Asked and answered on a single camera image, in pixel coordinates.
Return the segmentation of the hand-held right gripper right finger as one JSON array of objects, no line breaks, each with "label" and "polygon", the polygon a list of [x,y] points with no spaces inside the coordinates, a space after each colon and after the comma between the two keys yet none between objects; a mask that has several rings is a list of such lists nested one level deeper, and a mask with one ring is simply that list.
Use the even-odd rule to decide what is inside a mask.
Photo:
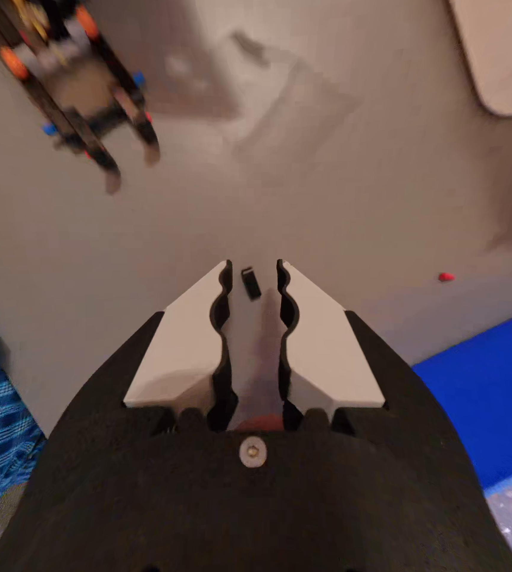
[{"label": "hand-held right gripper right finger", "polygon": [[311,410],[329,423],[339,410],[381,409],[385,397],[345,308],[289,262],[278,259],[281,337],[278,386],[283,426],[297,430]]}]

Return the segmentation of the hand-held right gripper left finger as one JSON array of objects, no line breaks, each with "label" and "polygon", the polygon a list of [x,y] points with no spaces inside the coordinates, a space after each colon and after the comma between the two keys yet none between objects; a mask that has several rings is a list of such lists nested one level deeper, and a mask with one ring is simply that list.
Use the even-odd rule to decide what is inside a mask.
[{"label": "hand-held right gripper left finger", "polygon": [[226,431],[238,405],[223,327],[230,317],[232,262],[224,260],[162,312],[124,396],[129,408],[160,406],[174,418],[199,410]]}]

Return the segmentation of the black lego piece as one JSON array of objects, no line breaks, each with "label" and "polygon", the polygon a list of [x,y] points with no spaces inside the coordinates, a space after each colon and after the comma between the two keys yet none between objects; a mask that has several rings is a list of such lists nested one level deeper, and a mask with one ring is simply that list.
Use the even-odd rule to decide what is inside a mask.
[{"label": "black lego piece", "polygon": [[261,298],[262,292],[255,275],[255,270],[252,266],[243,268],[241,270],[241,280],[245,287],[248,298],[255,301]]}]

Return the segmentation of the lego technic chassis assembly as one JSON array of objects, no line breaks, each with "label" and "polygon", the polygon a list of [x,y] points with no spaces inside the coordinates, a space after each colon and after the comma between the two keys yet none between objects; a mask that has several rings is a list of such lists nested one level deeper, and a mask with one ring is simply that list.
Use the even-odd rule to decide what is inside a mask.
[{"label": "lego technic chassis assembly", "polygon": [[120,61],[85,1],[0,1],[0,61],[46,118],[54,147],[85,154],[104,173],[108,194],[121,171],[103,137],[127,124],[152,167],[160,144],[140,73]]}]

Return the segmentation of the blue mat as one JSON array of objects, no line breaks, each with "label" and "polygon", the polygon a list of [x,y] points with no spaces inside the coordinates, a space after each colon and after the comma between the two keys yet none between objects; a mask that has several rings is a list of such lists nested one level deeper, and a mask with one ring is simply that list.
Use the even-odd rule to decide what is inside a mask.
[{"label": "blue mat", "polygon": [[412,368],[451,420],[484,495],[512,486],[512,318]]}]

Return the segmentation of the white monitor stand base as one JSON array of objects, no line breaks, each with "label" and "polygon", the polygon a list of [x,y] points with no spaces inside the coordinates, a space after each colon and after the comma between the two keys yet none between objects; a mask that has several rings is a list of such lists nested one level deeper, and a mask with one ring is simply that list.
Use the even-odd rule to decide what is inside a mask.
[{"label": "white monitor stand base", "polygon": [[449,1],[483,106],[512,117],[512,1]]}]

